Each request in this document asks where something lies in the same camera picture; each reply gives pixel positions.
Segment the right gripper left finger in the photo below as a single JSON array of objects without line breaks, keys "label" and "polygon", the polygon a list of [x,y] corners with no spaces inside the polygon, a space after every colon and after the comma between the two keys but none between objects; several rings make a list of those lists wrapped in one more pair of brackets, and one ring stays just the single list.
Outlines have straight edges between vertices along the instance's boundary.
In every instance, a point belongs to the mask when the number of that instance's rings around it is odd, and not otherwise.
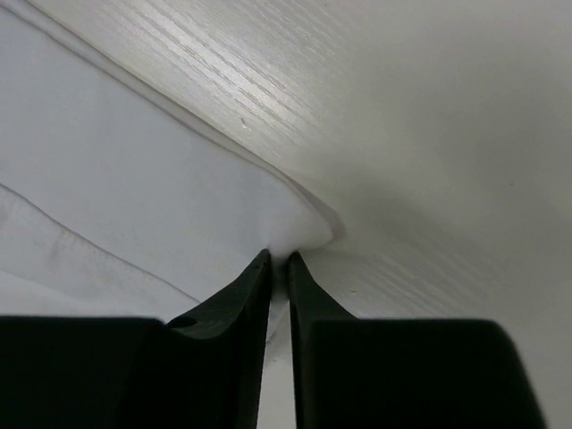
[{"label": "right gripper left finger", "polygon": [[253,428],[272,263],[164,323],[152,318],[5,316],[4,428]]}]

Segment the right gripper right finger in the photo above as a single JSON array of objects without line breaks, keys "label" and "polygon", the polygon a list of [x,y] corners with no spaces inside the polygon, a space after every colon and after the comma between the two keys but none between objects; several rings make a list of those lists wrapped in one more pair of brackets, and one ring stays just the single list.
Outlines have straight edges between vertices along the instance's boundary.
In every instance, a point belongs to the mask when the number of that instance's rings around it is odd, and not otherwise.
[{"label": "right gripper right finger", "polygon": [[514,342],[483,319],[360,319],[286,264],[300,428],[543,428]]}]

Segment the white skirt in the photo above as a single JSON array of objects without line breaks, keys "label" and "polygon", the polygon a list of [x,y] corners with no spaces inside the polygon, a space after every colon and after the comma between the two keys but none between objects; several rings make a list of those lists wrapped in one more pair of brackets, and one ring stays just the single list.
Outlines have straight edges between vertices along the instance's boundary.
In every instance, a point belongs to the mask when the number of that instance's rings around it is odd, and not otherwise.
[{"label": "white skirt", "polygon": [[207,300],[263,249],[341,236],[309,191],[25,1],[1,4],[1,311],[146,315]]}]

